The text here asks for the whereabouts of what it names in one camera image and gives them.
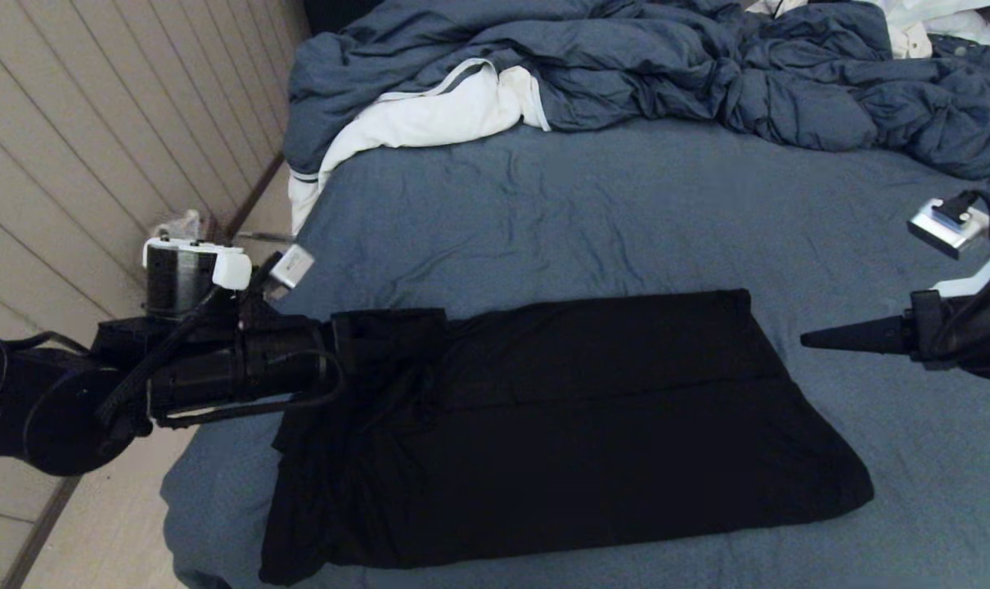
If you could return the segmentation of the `black moon print t-shirt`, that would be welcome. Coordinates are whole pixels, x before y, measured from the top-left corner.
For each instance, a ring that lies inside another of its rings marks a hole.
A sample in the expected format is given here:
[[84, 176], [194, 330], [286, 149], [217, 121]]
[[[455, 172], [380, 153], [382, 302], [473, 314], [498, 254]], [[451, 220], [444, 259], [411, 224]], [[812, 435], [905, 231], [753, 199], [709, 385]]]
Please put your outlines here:
[[747, 290], [328, 328], [348, 385], [274, 439], [267, 584], [809, 524], [875, 496]]

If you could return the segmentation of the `blue bed sheet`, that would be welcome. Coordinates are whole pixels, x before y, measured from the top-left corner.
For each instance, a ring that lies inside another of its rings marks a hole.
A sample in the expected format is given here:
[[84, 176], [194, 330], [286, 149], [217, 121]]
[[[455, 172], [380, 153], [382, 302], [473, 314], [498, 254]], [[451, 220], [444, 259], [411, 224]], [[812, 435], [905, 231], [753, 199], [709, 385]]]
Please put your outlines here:
[[969, 276], [907, 220], [964, 182], [892, 151], [778, 146], [718, 124], [520, 126], [379, 149], [331, 175], [299, 235], [292, 313], [752, 292], [806, 398], [870, 470], [872, 503], [802, 527], [410, 571], [327, 567], [295, 589], [990, 589], [990, 383], [901, 357], [806, 349]]

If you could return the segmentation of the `white pillow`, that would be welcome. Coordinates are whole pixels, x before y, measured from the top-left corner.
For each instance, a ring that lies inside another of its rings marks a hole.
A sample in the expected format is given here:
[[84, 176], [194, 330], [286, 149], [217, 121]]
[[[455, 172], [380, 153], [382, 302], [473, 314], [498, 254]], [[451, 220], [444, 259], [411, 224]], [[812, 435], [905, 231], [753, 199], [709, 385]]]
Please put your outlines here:
[[884, 12], [890, 29], [965, 38], [990, 46], [990, 0], [864, 0]]

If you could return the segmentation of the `white garment with grey stripe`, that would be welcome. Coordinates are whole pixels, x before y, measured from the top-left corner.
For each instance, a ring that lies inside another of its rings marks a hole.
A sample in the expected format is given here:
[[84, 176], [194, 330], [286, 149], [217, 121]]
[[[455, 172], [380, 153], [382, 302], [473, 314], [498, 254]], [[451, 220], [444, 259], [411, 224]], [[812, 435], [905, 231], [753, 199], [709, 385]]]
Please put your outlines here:
[[520, 65], [497, 70], [472, 57], [427, 91], [384, 93], [335, 135], [318, 172], [290, 173], [290, 230], [298, 234], [331, 173], [357, 153], [464, 144], [517, 124], [552, 130], [538, 79]]

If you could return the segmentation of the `crumpled blue duvet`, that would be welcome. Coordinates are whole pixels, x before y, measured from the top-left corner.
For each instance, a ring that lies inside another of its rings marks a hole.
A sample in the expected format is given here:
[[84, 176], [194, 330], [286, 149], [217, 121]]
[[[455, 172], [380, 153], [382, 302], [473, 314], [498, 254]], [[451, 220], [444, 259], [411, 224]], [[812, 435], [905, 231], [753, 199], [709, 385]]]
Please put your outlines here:
[[990, 47], [896, 59], [884, 12], [848, 1], [772, 18], [734, 0], [385, 0], [298, 47], [290, 167], [311, 178], [380, 96], [429, 89], [472, 57], [528, 71], [538, 124], [561, 132], [682, 117], [990, 178]]

